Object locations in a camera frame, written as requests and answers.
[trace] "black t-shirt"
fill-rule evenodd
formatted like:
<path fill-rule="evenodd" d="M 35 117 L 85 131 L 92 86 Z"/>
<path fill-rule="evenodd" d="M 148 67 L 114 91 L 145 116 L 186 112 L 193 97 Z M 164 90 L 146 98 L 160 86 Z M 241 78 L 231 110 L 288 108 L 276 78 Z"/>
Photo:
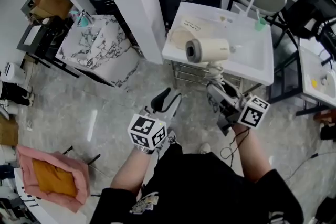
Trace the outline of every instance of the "black t-shirt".
<path fill-rule="evenodd" d="M 136 201 L 102 191 L 93 223 L 303 223 L 302 209 L 276 170 L 257 183 L 238 176 L 213 153 L 159 161 Z"/>

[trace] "yellow object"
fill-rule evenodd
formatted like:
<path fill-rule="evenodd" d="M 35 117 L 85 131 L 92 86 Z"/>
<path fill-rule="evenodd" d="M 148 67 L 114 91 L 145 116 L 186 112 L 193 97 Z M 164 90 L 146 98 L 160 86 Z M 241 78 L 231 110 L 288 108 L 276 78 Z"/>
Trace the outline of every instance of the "yellow object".
<path fill-rule="evenodd" d="M 39 189 L 44 193 L 62 193 L 76 197 L 77 189 L 71 172 L 47 162 L 32 159 Z"/>
<path fill-rule="evenodd" d="M 316 88 L 318 86 L 318 83 L 316 80 L 311 80 L 311 85 Z"/>

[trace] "shoe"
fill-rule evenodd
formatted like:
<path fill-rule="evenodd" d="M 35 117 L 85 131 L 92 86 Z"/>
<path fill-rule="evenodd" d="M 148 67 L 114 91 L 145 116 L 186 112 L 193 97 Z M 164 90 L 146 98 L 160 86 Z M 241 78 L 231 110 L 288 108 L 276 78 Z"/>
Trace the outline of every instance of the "shoe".
<path fill-rule="evenodd" d="M 33 106 L 34 98 L 35 98 L 35 95 L 33 93 L 31 93 L 30 97 L 28 98 L 30 107 Z"/>
<path fill-rule="evenodd" d="M 198 151 L 199 154 L 207 154 L 209 152 L 211 152 L 211 147 L 208 143 L 204 143 Z"/>
<path fill-rule="evenodd" d="M 177 139 L 176 139 L 176 134 L 175 134 L 174 131 L 171 131 L 171 132 L 169 133 L 169 136 L 168 136 L 167 138 L 168 138 L 168 143 L 169 143 L 170 145 L 171 145 L 171 144 L 175 144 L 175 143 L 178 144 Z"/>
<path fill-rule="evenodd" d="M 30 95 L 33 92 L 33 87 L 32 86 L 28 86 L 27 88 L 27 96 L 25 96 L 24 98 L 28 99 L 30 97 Z"/>

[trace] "electrical cord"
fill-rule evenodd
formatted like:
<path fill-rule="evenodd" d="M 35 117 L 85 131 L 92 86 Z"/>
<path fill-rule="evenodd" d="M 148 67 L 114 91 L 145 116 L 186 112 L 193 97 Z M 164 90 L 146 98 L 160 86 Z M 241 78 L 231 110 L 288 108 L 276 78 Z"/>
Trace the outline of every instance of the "electrical cord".
<path fill-rule="evenodd" d="M 233 151 L 232 148 L 231 148 L 231 146 L 232 146 L 232 144 L 236 141 L 236 138 L 237 138 L 238 136 L 240 136 L 240 135 L 246 133 L 246 132 L 247 132 L 246 136 L 241 140 L 241 142 L 237 145 L 236 149 Z M 242 142 L 246 139 L 246 137 L 248 137 L 249 134 L 250 134 L 250 128 L 248 128 L 248 129 L 246 129 L 246 130 L 240 132 L 239 134 L 237 134 L 237 135 L 235 136 L 235 138 L 233 138 L 233 140 L 230 142 L 229 146 L 223 147 L 223 148 L 221 149 L 221 151 L 220 151 L 219 154 L 220 154 L 220 156 L 221 156 L 223 159 L 229 159 L 229 158 L 231 157 L 230 168 L 232 168 L 233 158 L 234 158 L 234 154 L 235 154 L 235 152 L 239 149 L 240 145 L 241 145 Z M 229 154 L 227 157 L 223 157 L 223 155 L 222 155 L 222 151 L 225 150 L 225 149 L 229 149 L 230 152 L 231 152 L 231 154 Z"/>
<path fill-rule="evenodd" d="M 324 152 L 324 153 L 314 153 L 313 155 L 311 155 L 308 159 L 305 159 L 295 170 L 294 172 L 285 179 L 285 181 L 288 181 L 290 180 L 294 175 L 295 173 L 302 167 L 303 164 L 305 164 L 307 161 L 309 161 L 310 159 L 314 159 L 318 156 L 322 156 L 322 155 L 327 155 L 327 154 L 332 154 L 332 153 L 336 153 L 336 151 L 330 151 L 330 152 Z"/>

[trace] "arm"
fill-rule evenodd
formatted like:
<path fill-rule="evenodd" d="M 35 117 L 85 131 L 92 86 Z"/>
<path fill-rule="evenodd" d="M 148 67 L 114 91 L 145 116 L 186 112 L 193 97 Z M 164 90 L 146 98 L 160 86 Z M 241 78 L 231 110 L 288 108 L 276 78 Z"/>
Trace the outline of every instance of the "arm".
<path fill-rule="evenodd" d="M 268 159 L 253 130 L 248 131 L 248 128 L 241 124 L 234 125 L 233 130 L 236 135 L 244 132 L 236 137 L 237 145 L 240 145 L 238 150 L 244 176 L 251 182 L 257 182 L 271 171 Z"/>
<path fill-rule="evenodd" d="M 139 193 L 151 155 L 133 149 L 130 156 L 115 175 L 111 188 L 129 190 L 135 195 Z"/>

